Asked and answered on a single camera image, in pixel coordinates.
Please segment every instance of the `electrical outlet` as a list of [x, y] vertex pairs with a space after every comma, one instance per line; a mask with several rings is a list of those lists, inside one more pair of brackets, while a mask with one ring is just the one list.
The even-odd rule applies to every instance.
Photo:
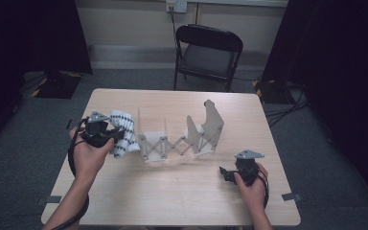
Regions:
[[166, 1], [166, 12], [187, 12], [187, 2], [184, 1]]

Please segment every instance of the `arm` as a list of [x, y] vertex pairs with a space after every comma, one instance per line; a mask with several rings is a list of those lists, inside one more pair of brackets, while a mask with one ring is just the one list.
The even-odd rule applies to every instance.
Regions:
[[[260, 170], [267, 176], [265, 168], [257, 163]], [[238, 187], [241, 191], [241, 198], [246, 205], [250, 216], [252, 217], [252, 223], [256, 230], [271, 230], [270, 221], [268, 220], [267, 214], [265, 213], [265, 185], [260, 179], [247, 187], [244, 185], [242, 177], [235, 172], [235, 179]]]
[[[73, 128], [70, 131], [71, 138], [76, 130], [76, 128]], [[80, 141], [82, 141], [82, 138], [78, 136], [76, 143]], [[98, 149], [85, 142], [75, 145], [74, 164], [76, 166], [76, 178], [59, 206], [47, 220], [43, 229], [53, 229], [71, 219], [80, 211], [98, 171], [104, 165], [106, 155], [113, 147], [113, 142], [113, 138], [111, 138], [102, 148]], [[78, 227], [79, 222], [76, 222], [69, 229], [78, 229]]]

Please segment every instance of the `wooden tabletop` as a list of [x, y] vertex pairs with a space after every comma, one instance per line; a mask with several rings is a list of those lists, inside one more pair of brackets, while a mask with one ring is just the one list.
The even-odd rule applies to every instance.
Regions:
[[[138, 119], [142, 131], [166, 129], [174, 142], [183, 135], [187, 115], [196, 124], [205, 122], [206, 100], [215, 103], [224, 127], [215, 152], [199, 157], [171, 151], [164, 162], [145, 163], [140, 152], [121, 159], [109, 154], [91, 188], [90, 205], [81, 224], [144, 226], [240, 226], [251, 225], [236, 185], [223, 180], [219, 167], [235, 170], [234, 155], [254, 150], [267, 169], [270, 199], [266, 212], [272, 225], [294, 226], [300, 216], [288, 180], [267, 125], [259, 98], [254, 94], [97, 89], [82, 117], [93, 110], [109, 114], [122, 110]], [[64, 196], [73, 175], [64, 160], [52, 196]], [[57, 204], [47, 204], [43, 223]]]

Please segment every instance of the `hand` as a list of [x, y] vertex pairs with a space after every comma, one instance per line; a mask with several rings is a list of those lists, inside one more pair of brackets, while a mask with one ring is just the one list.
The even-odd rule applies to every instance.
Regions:
[[[268, 173], [265, 170], [265, 168], [260, 164], [257, 163], [260, 172], [259, 175], [263, 179], [267, 179]], [[249, 212], [253, 215], [255, 212], [261, 212], [265, 211], [265, 184], [262, 180], [257, 178], [255, 182], [249, 187], [244, 185], [242, 177], [235, 172], [235, 179], [236, 183], [238, 184], [238, 187], [241, 191], [241, 198], [243, 199], [243, 202], [249, 209]]]
[[[77, 128], [70, 130], [69, 135], [74, 137]], [[98, 171], [103, 167], [106, 155], [114, 146], [114, 139], [110, 138], [108, 142], [101, 148], [95, 148], [81, 142], [83, 139], [78, 135], [74, 147], [74, 164], [76, 166], [76, 179], [93, 180], [97, 176]]]

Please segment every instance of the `white cloth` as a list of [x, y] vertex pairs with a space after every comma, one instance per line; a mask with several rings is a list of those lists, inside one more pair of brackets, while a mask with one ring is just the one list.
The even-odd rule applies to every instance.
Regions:
[[119, 139], [118, 143], [115, 143], [114, 148], [110, 152], [114, 154], [115, 158], [120, 158], [130, 151], [140, 150], [134, 136], [133, 117], [130, 114], [119, 110], [112, 110], [110, 111], [110, 123], [120, 130], [125, 131], [124, 138]]

